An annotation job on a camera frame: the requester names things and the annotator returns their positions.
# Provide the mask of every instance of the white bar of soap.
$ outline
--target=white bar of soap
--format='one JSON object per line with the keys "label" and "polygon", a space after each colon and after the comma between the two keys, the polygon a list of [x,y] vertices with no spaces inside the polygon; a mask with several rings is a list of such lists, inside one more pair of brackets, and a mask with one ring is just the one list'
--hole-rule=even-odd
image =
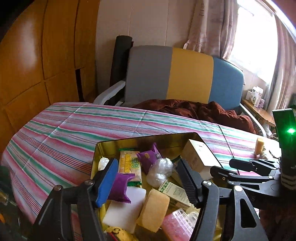
{"label": "white bar of soap", "polygon": [[133,234],[136,221],[141,212],[146,189],[138,187],[127,187],[126,195],[131,203],[111,201],[103,223],[112,227],[119,227]]}

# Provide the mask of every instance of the blue gripper pad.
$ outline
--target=blue gripper pad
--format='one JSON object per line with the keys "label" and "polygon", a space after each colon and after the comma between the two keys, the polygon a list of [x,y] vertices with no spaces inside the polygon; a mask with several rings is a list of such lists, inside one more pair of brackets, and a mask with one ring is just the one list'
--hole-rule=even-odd
{"label": "blue gripper pad", "polygon": [[100,186],[98,187],[98,197],[96,199],[96,205],[98,207],[102,207],[102,205],[106,203],[117,173],[118,173],[118,161],[114,159],[109,169],[107,170]]}

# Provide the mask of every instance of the brown blanket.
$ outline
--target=brown blanket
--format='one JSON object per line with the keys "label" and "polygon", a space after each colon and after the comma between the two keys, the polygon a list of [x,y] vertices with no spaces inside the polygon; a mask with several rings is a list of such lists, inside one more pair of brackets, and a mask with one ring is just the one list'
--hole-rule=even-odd
{"label": "brown blanket", "polygon": [[208,104],[202,104],[200,102],[191,102],[185,100],[152,99],[137,104],[134,106],[134,108],[142,110],[154,110],[200,121],[209,121],[256,134],[253,123],[248,116],[238,116],[234,110],[224,110],[214,101]]}

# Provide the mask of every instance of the curtain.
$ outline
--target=curtain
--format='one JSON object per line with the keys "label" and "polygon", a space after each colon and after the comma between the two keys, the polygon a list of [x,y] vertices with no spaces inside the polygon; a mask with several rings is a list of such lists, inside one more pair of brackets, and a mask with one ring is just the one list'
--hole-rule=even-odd
{"label": "curtain", "polygon": [[237,0],[197,0],[184,49],[228,59],[238,18]]}
{"label": "curtain", "polygon": [[272,110],[288,107],[295,82],[296,44],[284,24],[277,16],[278,58],[272,82],[268,85],[263,99],[264,109]]}

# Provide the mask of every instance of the sponge on bed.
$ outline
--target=sponge on bed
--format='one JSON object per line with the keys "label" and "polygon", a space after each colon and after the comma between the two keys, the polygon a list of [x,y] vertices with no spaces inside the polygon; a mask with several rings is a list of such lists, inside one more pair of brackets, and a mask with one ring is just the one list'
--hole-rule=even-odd
{"label": "sponge on bed", "polygon": [[169,202],[167,195],[152,189],[145,200],[137,224],[156,233],[163,222]]}

